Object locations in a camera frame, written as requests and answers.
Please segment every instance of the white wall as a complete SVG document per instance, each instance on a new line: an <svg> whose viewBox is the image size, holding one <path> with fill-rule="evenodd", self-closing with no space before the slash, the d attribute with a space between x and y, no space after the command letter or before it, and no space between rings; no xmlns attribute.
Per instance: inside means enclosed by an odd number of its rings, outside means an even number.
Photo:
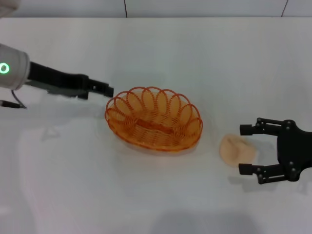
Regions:
<svg viewBox="0 0 312 234"><path fill-rule="evenodd" d="M289 0L284 16L312 16L312 0Z"/></svg>
<svg viewBox="0 0 312 234"><path fill-rule="evenodd" d="M16 17L126 17L123 0L22 0Z"/></svg>
<svg viewBox="0 0 312 234"><path fill-rule="evenodd" d="M286 1L287 0L126 0L126 5L128 17L279 17L282 15Z"/></svg>

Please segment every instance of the white tabletop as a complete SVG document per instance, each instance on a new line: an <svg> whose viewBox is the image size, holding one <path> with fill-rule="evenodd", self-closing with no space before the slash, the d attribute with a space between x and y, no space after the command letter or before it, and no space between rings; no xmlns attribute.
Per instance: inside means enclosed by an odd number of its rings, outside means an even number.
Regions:
<svg viewBox="0 0 312 234"><path fill-rule="evenodd" d="M197 148L155 156L126 146L88 101L22 87L27 110L0 110L1 234L312 232L312 170L259 185L218 155L257 117L312 131L312 19L1 19L0 42L34 62L107 81L115 94L185 94L204 120ZM8 90L0 99L13 100ZM251 136L277 163L275 137Z"/></svg>

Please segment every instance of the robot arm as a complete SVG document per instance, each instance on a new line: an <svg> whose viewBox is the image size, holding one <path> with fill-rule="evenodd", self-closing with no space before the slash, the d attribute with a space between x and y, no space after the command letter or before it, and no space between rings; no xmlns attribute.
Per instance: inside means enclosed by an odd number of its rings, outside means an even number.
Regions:
<svg viewBox="0 0 312 234"><path fill-rule="evenodd" d="M31 62L25 52L0 44L0 87L17 90L24 84L50 94L87 100L89 92L112 97L107 83L82 74L68 74Z"/></svg>
<svg viewBox="0 0 312 234"><path fill-rule="evenodd" d="M239 164L241 175L256 174L259 184L283 180L298 181L301 172L312 167L312 133L299 129L293 120L277 121L258 118L255 126L241 125L240 134L267 134L277 136L277 160L279 164L257 166Z"/></svg>

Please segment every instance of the orange wicker basket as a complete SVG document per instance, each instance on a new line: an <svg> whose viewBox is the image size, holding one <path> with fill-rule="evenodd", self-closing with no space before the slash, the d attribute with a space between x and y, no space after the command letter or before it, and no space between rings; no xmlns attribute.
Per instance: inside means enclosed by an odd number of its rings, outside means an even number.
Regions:
<svg viewBox="0 0 312 234"><path fill-rule="evenodd" d="M203 122L182 94L156 87L135 87L106 105L110 129L124 141L146 149L179 152L198 142Z"/></svg>

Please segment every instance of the oval basket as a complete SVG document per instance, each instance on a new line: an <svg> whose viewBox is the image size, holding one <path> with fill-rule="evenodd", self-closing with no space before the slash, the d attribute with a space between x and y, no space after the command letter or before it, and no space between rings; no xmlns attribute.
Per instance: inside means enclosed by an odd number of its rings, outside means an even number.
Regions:
<svg viewBox="0 0 312 234"><path fill-rule="evenodd" d="M107 103L105 119L122 140L165 152L194 147L203 128L198 109L183 94L156 87L119 93Z"/></svg>

